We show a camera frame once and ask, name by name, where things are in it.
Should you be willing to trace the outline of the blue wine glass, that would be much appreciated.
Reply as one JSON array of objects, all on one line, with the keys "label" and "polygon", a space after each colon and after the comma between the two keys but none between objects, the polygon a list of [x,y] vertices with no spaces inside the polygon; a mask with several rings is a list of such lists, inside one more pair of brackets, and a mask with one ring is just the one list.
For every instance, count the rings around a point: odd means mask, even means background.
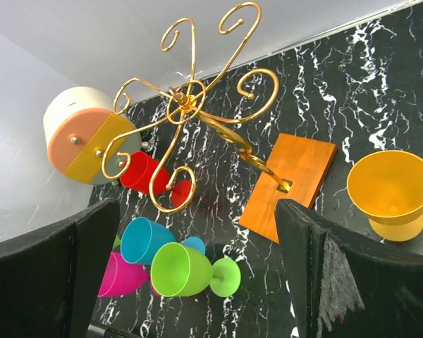
[{"label": "blue wine glass", "polygon": [[200,262],[204,265],[205,245],[199,237],[176,241],[172,231],[147,218],[132,220],[121,238],[121,255],[126,263],[174,264],[184,257],[185,248],[200,253]]}]

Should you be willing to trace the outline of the pink wine glass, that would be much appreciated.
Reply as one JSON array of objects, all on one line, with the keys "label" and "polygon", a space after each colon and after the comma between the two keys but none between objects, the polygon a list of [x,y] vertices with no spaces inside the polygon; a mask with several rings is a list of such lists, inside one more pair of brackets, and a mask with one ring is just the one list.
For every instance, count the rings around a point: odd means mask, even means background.
[{"label": "pink wine glass", "polygon": [[127,263],[120,253],[112,251],[99,288],[98,297],[114,297],[130,294],[148,282],[152,293],[160,296],[153,287],[144,266]]}]

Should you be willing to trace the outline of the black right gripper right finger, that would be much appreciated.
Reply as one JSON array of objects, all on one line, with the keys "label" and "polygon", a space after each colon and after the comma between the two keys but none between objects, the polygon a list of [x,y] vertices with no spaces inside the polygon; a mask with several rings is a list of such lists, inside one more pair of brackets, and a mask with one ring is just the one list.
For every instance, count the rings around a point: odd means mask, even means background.
[{"label": "black right gripper right finger", "polygon": [[423,255],[291,199],[274,216],[301,337],[423,337]]}]

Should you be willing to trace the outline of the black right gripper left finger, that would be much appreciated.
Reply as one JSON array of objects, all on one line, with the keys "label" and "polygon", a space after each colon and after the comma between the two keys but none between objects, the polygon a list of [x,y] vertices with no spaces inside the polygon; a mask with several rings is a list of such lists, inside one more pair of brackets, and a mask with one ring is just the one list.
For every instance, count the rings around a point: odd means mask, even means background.
[{"label": "black right gripper left finger", "polygon": [[0,242],[0,337],[85,337],[119,223],[105,199]]}]

